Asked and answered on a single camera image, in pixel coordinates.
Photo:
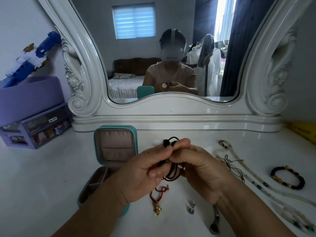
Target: left hand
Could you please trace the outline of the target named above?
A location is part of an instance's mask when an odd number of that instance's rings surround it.
[[[115,191],[127,203],[135,202],[144,197],[166,176],[171,168],[171,163],[164,163],[158,167],[157,163],[168,159],[173,148],[163,145],[156,146],[140,153],[130,159],[107,181],[112,181]]]
[[[168,91],[176,91],[176,92],[182,92],[183,91],[183,85],[180,84],[179,82],[175,82],[173,81],[172,83],[172,86],[170,86],[168,88]]]

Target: t-shirt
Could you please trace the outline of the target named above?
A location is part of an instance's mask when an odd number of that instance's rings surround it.
[[[177,72],[174,75],[168,74],[168,72],[165,69],[164,63],[157,62],[157,64],[151,65],[147,71],[153,76],[155,79],[155,84],[159,83],[166,83],[167,81],[170,82],[178,82],[182,85],[186,85],[186,81],[189,76],[195,75],[195,71],[188,67],[187,65],[183,63],[179,63],[179,68]]]

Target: mirror frame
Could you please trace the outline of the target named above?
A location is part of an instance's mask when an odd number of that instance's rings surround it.
[[[102,58],[69,0],[38,1],[62,37],[65,76],[73,89],[68,106],[75,114],[76,131],[133,125],[138,130],[274,132],[282,127],[280,113],[288,102],[282,84],[292,67],[295,23],[313,0],[276,0],[244,59],[240,92],[231,102],[168,92],[127,104],[109,99]]]

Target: jewelry box compartment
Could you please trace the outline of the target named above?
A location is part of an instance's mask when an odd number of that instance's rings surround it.
[[[106,179],[138,154],[137,133],[132,126],[102,126],[94,132],[94,144],[97,160],[102,166],[81,191],[77,200],[79,207]]]

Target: purple drawer organizer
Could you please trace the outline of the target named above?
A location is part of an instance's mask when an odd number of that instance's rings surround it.
[[[0,136],[10,147],[38,149],[71,128],[72,113],[62,103],[40,114],[0,127]]]
[[[56,76],[31,76],[15,87],[0,89],[0,126],[24,120],[64,102]]]

